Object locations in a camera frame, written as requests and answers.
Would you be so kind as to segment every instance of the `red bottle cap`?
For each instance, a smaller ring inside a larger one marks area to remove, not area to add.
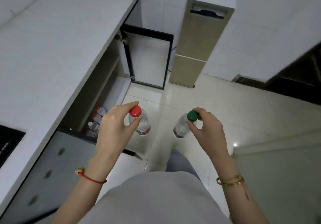
[[[142,109],[140,108],[140,106],[135,106],[129,110],[129,114],[132,117],[139,117],[142,114]]]

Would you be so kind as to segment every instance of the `green bottle cap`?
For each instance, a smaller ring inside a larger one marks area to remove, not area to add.
[[[198,113],[195,111],[190,111],[187,113],[187,119],[191,122],[195,122],[198,119]]]

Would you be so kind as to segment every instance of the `bottle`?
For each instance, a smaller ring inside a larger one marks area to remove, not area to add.
[[[140,106],[135,106],[129,111],[129,123],[132,123],[135,118],[141,116],[142,119],[136,129],[139,135],[147,135],[150,132],[150,124],[147,118],[147,113],[140,108]]]
[[[106,115],[106,110],[101,106],[96,106],[96,111],[102,117]]]
[[[93,113],[93,114],[92,114],[92,118],[93,118],[94,121],[95,121],[96,123],[98,123],[98,124],[100,124],[100,122],[101,122],[101,120],[102,120],[102,117],[101,117],[99,114],[97,114],[97,113]]]
[[[97,133],[95,133],[94,131],[90,130],[90,129],[84,129],[83,133],[86,134],[89,137],[97,137]]]
[[[189,120],[196,125],[197,119],[198,113],[195,111],[189,111],[189,113],[183,114],[173,129],[174,135],[180,139],[184,138],[187,133],[191,131],[186,121]]]
[[[95,131],[96,133],[98,133],[99,131],[99,124],[96,122],[89,122],[88,123],[88,128]]]

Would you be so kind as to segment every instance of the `bottle cap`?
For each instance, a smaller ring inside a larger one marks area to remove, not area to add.
[[[195,122],[198,119],[198,113],[195,111],[189,111],[189,113],[187,113],[187,119],[191,122]]]
[[[132,109],[129,110],[129,114],[132,117],[139,117],[142,114],[142,109],[140,106],[134,106]]]

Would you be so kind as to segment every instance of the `white t-shirt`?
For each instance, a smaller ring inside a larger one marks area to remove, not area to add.
[[[150,172],[110,189],[81,224],[231,224],[204,185],[187,172]]]

